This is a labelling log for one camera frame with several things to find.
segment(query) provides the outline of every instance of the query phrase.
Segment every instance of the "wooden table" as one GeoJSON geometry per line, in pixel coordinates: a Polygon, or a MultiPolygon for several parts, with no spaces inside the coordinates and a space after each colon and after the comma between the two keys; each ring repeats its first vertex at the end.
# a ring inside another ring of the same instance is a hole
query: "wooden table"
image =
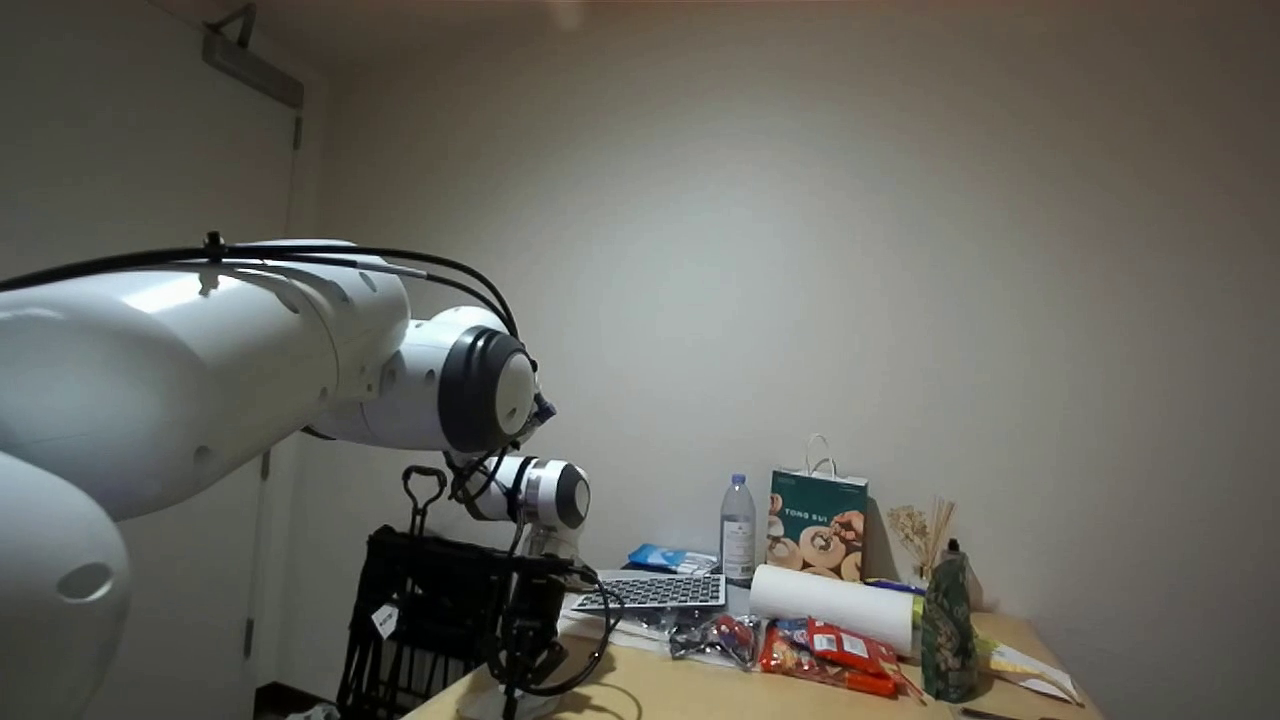
{"type": "MultiPolygon", "coordinates": [[[[1013,618],[974,618],[974,627],[998,643],[1013,643],[1034,661],[1051,661],[1044,640],[1013,620],[1013,618]]],[[[1059,703],[1016,685],[996,682],[983,698],[969,710],[996,712],[1007,720],[1096,720],[1098,710],[1085,702],[1059,703]]],[[[407,720],[456,720],[456,715],[486,715],[499,720],[499,687],[486,674],[470,674],[407,712],[407,720]]],[[[555,712],[561,720],[572,715],[610,715],[610,720],[808,720],[808,715],[870,715],[870,720],[956,720],[956,703],[941,702],[878,702],[844,687],[824,687],[808,682],[767,675],[767,674],[738,674],[728,666],[695,666],[695,661],[668,661],[659,653],[640,647],[608,647],[601,674],[563,692],[555,712]]]]}

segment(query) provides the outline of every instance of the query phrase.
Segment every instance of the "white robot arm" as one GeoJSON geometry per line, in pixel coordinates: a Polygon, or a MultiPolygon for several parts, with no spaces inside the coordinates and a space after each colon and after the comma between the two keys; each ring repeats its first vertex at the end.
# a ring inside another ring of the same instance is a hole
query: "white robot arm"
{"type": "Polygon", "coordinates": [[[574,536],[584,474],[507,458],[550,416],[507,305],[414,260],[430,256],[213,241],[0,284],[0,715],[86,703],[126,604],[111,520],[304,427],[442,451],[470,517],[574,536]],[[414,321],[403,276],[486,310],[414,321]]]}

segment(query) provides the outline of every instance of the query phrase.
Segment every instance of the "white wall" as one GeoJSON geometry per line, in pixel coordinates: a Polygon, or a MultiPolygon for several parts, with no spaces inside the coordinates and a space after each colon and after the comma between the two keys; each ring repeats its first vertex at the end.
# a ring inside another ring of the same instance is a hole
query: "white wall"
{"type": "MultiPolygon", "coordinates": [[[[316,156],[293,154],[286,109],[201,59],[201,23],[217,17],[223,0],[0,9],[3,276],[201,244],[213,229],[280,235],[304,222],[316,156]]],[[[86,715],[248,715],[250,687],[275,675],[280,657],[286,504],[293,444],[269,488],[239,474],[122,526],[132,618],[86,715]],[[257,666],[239,653],[250,614],[257,666]]]]}
{"type": "MultiPolygon", "coordinates": [[[[586,562],[709,550],[728,474],[763,498],[829,438],[885,509],[956,500],[1107,715],[1267,715],[1277,34],[1247,0],[527,11],[341,76],[319,207],[507,288],[586,562]]],[[[300,474],[282,666],[330,692],[407,509],[391,458],[300,474]]]]}

